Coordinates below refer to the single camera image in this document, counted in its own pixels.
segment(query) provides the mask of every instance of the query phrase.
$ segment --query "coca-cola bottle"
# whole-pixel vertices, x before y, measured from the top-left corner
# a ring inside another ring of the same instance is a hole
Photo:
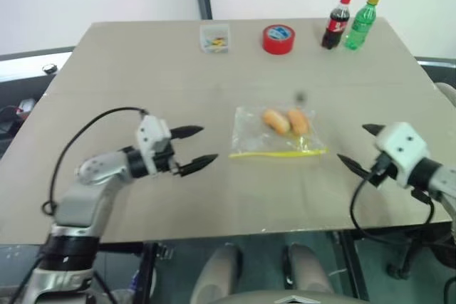
[[[349,4],[350,0],[341,0],[340,4],[331,12],[326,32],[321,42],[321,46],[324,48],[335,48],[341,41],[342,33],[350,19]]]

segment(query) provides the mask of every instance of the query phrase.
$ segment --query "table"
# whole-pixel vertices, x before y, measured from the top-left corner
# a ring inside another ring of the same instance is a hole
[[[264,27],[296,31],[294,50],[261,49]],[[54,79],[0,161],[0,242],[41,243],[51,220],[39,210],[64,144],[98,113],[142,106],[170,127],[196,124],[198,135],[176,141],[183,163],[219,153],[183,179],[164,174],[136,181],[120,194],[103,242],[353,228],[348,204],[360,179],[336,153],[370,166],[377,155],[368,122],[408,121],[432,157],[454,162],[456,112],[430,82],[385,19],[363,49],[319,46],[325,19],[230,21],[232,49],[207,55],[191,22],[94,24]],[[329,153],[301,159],[230,159],[234,111],[240,105],[292,103],[308,94]],[[135,142],[132,113],[100,121],[74,144],[57,181],[56,199],[86,157]],[[419,224],[426,205],[392,181],[366,187],[357,204],[366,227]],[[448,220],[437,205],[435,221]]]

